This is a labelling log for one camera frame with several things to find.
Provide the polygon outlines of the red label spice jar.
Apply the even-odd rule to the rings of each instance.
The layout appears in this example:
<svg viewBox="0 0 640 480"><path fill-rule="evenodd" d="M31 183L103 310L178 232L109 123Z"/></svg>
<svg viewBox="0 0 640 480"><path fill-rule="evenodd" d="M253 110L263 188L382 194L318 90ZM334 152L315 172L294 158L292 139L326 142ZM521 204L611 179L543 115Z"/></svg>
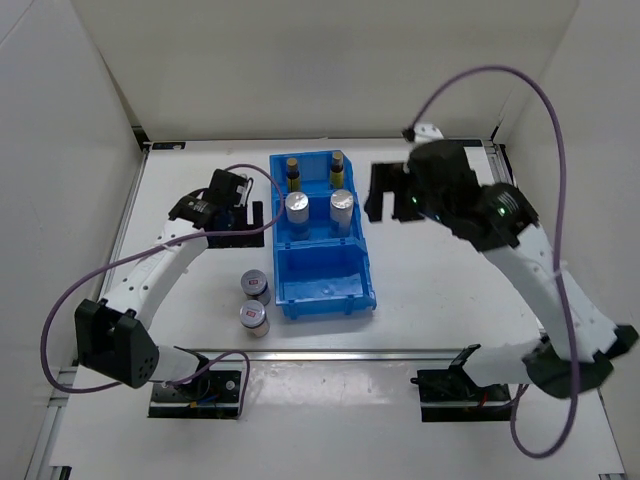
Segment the red label spice jar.
<svg viewBox="0 0 640 480"><path fill-rule="evenodd" d="M258 300L247 300L240 308L243 327L255 337L265 336L270 329L265 306Z"/></svg>
<svg viewBox="0 0 640 480"><path fill-rule="evenodd" d="M267 276L258 269L246 271L241 277L241 288L248 300L256 300L266 306L271 300Z"/></svg>

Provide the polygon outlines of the yellow label bottle gold cap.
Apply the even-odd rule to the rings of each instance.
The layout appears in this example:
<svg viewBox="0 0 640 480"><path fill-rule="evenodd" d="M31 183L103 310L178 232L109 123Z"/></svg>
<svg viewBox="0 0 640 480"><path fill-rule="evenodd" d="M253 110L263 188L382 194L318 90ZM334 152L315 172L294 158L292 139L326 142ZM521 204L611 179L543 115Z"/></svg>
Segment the yellow label bottle gold cap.
<svg viewBox="0 0 640 480"><path fill-rule="evenodd" d="M341 151L334 151L331 157L329 185L333 190L344 186L344 155Z"/></svg>

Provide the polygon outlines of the blue label shaker silver lid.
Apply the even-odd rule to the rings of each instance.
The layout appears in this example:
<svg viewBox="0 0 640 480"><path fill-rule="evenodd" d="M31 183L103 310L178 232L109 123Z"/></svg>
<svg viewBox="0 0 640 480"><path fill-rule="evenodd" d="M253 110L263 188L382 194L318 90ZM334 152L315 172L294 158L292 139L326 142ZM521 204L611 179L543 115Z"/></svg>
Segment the blue label shaker silver lid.
<svg viewBox="0 0 640 480"><path fill-rule="evenodd" d="M354 196L346 189L335 190L330 197L330 231L334 237L349 235Z"/></svg>

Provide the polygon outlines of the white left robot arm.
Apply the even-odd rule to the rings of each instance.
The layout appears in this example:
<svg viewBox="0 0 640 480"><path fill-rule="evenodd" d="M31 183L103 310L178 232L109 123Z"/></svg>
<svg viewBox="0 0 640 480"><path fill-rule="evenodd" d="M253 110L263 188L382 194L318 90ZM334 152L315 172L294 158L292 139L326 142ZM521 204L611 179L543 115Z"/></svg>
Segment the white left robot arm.
<svg viewBox="0 0 640 480"><path fill-rule="evenodd" d="M183 196L169 211L150 250L129 274L97 301L74 313L79 363L116 382L140 388L148 382L175 385L188 400L206 395L210 377L199 354L158 345L152 320L190 264L211 248L233 248L262 233L246 222L252 178L214 171L200 193Z"/></svg>

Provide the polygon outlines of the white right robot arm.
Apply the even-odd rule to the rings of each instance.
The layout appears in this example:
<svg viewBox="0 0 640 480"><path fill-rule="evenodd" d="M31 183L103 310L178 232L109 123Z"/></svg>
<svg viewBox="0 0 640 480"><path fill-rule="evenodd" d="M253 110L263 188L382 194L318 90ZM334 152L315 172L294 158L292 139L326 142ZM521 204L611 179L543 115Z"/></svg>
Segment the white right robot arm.
<svg viewBox="0 0 640 480"><path fill-rule="evenodd" d="M460 143L423 143L405 162L373 164L364 206L371 222L381 220L387 192L394 195L393 219L430 219L469 242L509 280L545 330L525 343L470 345L447 370L431 372L458 398L470 400L494 384L533 384L566 399L574 372L580 391L596 389L612 373L613 360L638 342L633 326L610 320L570 273L555 266L538 214L522 192L509 183L480 184Z"/></svg>

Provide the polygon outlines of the blue bin near compartment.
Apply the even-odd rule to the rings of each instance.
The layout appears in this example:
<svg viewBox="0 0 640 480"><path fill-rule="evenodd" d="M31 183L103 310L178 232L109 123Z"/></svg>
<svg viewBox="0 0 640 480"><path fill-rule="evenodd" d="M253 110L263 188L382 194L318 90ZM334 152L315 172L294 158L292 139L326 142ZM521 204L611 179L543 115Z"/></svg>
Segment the blue bin near compartment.
<svg viewBox="0 0 640 480"><path fill-rule="evenodd" d="M374 310L376 293L366 246L333 239L287 243L273 250L276 305L289 319Z"/></svg>

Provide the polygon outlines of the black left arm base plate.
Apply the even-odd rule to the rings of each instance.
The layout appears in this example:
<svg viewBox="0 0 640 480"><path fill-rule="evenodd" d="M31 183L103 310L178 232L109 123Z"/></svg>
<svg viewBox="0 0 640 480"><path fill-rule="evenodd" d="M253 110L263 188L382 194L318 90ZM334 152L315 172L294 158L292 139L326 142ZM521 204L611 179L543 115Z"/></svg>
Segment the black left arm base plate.
<svg viewBox="0 0 640 480"><path fill-rule="evenodd" d="M152 387L147 416L151 419L235 420L244 393L245 367L238 362L214 365L185 386Z"/></svg>

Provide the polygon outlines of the aluminium table frame rail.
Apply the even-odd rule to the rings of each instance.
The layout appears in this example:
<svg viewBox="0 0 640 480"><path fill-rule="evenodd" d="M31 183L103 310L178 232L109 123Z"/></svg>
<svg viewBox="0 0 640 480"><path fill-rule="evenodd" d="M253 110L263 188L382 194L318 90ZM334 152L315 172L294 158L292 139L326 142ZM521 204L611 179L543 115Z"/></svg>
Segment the aluminium table frame rail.
<svg viewBox="0 0 640 480"><path fill-rule="evenodd" d="M365 224L375 310L286 319L269 333L238 320L240 275L270 271L269 248L212 250L158 310L155 341L251 358L237 420L151 419L149 388L70 397L50 463L72 479L613 479L623 465L597 393L553 457L533 460L505 422L425 423L410 380L467 345L534 338L510 282L431 223Z"/></svg>

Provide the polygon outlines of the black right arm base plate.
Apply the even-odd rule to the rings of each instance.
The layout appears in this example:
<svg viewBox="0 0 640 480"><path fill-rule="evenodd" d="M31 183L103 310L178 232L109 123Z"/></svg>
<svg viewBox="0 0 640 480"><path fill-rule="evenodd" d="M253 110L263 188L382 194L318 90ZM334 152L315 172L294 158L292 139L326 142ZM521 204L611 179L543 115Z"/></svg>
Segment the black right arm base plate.
<svg viewBox="0 0 640 480"><path fill-rule="evenodd" d="M509 386L476 386L460 369L422 369L410 379L418 389L423 423L506 422L513 399Z"/></svg>

